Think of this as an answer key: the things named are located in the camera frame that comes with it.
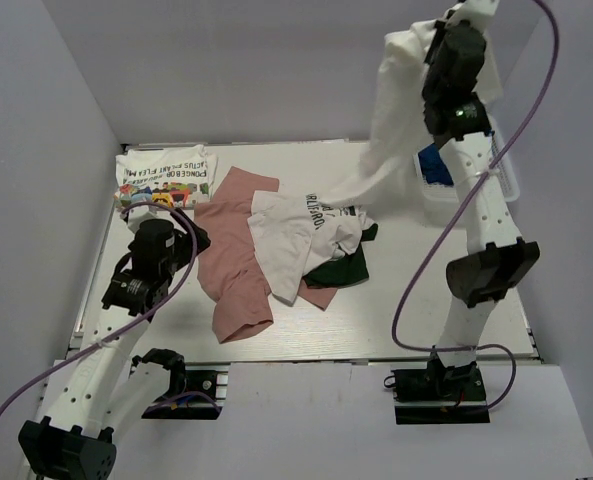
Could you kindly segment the plain white t-shirt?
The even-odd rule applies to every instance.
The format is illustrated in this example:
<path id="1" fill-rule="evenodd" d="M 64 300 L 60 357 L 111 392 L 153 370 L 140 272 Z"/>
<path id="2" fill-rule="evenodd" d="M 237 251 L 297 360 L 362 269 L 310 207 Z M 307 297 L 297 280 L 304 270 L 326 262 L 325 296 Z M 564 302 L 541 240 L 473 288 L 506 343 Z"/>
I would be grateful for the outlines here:
<path id="1" fill-rule="evenodd" d="M 318 193 L 321 203 L 336 207 L 372 203 L 390 175 L 408 166 L 412 155 L 432 142 L 424 123 L 421 90 L 435 24 L 434 20 L 415 22 L 385 36 L 368 146 L 343 181 Z"/>

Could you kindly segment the pink t-shirt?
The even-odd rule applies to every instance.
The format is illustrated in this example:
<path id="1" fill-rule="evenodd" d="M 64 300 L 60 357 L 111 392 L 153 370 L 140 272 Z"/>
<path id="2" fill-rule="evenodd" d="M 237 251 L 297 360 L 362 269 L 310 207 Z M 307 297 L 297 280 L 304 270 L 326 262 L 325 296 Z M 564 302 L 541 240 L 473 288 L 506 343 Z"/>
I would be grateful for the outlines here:
<path id="1" fill-rule="evenodd" d="M 194 209 L 194 222 L 210 246 L 198 256 L 198 281 L 215 302 L 212 330 L 219 343 L 253 337 L 273 324 L 270 288 L 254 254 L 247 220 L 256 191 L 276 192 L 276 178 L 229 169 L 208 203 Z"/>

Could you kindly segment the white t-shirt green lettering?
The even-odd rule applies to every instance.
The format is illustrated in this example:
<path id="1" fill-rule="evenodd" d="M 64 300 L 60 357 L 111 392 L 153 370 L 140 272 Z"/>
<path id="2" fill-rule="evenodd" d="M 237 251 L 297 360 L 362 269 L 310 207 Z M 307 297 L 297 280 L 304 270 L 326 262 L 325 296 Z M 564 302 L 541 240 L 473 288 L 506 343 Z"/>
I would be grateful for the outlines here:
<path id="1" fill-rule="evenodd" d="M 247 220 L 254 253 L 271 293 L 291 304 L 303 277 L 318 266 L 353 254 L 375 222 L 355 206 L 335 208 L 310 193 L 296 197 L 256 191 Z"/>

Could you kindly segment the dark green t-shirt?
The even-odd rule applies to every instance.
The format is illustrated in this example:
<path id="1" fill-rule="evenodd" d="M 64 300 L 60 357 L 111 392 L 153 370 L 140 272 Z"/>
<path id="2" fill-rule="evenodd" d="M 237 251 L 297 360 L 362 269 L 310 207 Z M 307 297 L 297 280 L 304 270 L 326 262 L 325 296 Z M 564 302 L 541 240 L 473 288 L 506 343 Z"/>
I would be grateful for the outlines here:
<path id="1" fill-rule="evenodd" d="M 363 251 L 365 242 L 374 241 L 378 234 L 374 223 L 362 232 L 361 240 L 353 254 L 330 260 L 303 277 L 308 288 L 345 288 L 367 281 L 370 278 Z"/>

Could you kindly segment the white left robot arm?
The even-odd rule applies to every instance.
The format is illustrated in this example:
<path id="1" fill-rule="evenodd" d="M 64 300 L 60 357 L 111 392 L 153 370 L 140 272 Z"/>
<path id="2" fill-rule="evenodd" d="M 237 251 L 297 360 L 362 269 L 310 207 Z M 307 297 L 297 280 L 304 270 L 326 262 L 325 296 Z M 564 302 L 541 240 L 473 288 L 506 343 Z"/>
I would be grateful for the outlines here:
<path id="1" fill-rule="evenodd" d="M 119 436 L 155 401 L 185 392 L 181 354 L 169 349 L 132 354 L 153 320 L 153 308 L 168 297 L 176 272 L 189 270 L 210 245 L 204 230 L 184 214 L 178 217 L 178 225 L 149 219 L 137 227 L 101 299 L 91 353 L 77 360 L 43 418 L 21 428 L 19 444 L 39 478 L 108 478 Z"/>

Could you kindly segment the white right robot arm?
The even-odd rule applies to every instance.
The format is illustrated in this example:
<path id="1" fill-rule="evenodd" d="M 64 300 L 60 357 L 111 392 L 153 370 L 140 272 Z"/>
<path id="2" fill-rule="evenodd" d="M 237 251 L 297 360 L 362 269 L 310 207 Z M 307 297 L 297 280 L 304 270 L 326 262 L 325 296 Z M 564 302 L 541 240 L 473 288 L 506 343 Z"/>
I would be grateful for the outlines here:
<path id="1" fill-rule="evenodd" d="M 487 41 L 469 21 L 439 21 L 425 59 L 424 119 L 452 178 L 466 230 L 467 254 L 451 261 L 452 300 L 435 351 L 441 365 L 427 374 L 429 390 L 448 399 L 460 391 L 459 368 L 476 360 L 485 325 L 507 292 L 539 259 L 509 213 L 492 165 L 492 127 L 475 92 Z"/>

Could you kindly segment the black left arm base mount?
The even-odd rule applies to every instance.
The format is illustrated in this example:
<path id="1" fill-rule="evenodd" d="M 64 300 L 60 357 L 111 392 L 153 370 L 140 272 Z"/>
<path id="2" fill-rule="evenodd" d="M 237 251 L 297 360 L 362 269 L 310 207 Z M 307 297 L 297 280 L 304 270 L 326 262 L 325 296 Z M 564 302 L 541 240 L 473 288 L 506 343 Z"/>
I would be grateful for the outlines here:
<path id="1" fill-rule="evenodd" d="M 217 420 L 224 406 L 228 365 L 187 365 L 184 390 L 173 403 L 160 406 L 171 394 L 157 399 L 142 415 L 147 420 Z"/>

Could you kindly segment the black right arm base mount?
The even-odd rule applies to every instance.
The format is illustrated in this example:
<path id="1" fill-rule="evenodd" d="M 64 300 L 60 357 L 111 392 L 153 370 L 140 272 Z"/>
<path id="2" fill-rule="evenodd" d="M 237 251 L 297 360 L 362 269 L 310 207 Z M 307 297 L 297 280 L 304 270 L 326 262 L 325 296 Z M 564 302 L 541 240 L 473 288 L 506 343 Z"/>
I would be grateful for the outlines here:
<path id="1" fill-rule="evenodd" d="M 383 386 L 393 393 L 397 425 L 490 422 L 486 390 L 476 362 L 445 367 L 433 355 L 424 368 L 393 370 Z"/>

